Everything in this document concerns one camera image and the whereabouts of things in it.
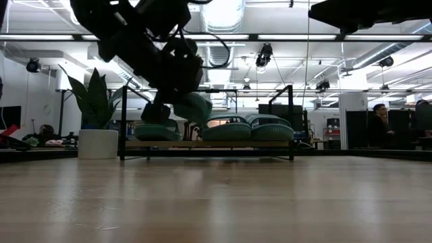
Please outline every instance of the white planter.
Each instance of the white planter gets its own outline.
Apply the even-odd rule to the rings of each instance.
[[[117,157],[118,131],[80,130],[79,159],[115,159]]]

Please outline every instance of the man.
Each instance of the man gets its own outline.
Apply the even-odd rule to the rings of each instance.
[[[374,116],[368,122],[369,146],[386,148],[391,147],[394,131],[390,129],[387,120],[387,107],[378,104],[373,107]]]

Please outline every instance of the snake plant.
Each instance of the snake plant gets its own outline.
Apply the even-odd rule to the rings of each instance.
[[[100,76],[95,68],[90,78],[88,88],[77,79],[68,75],[63,67],[60,68],[66,73],[72,93],[82,113],[84,127],[92,129],[107,129],[115,108],[120,103],[116,101],[122,98],[123,88],[117,89],[111,98],[107,96],[107,83],[105,75]]]

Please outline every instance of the wooden shelf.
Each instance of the wooden shelf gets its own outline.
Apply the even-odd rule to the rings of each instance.
[[[254,148],[254,147],[288,147],[290,142],[278,141],[226,141],[226,142],[203,142],[203,141],[126,141],[126,147],[216,147],[216,148]]]

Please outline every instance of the potted plant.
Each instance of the potted plant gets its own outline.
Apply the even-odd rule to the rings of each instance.
[[[83,129],[80,130],[79,159],[114,159],[117,157],[118,131],[108,130],[115,108],[122,98],[122,88],[116,90],[111,98],[107,96],[105,75],[100,76],[95,68],[88,88],[66,73],[72,93],[82,113]]]

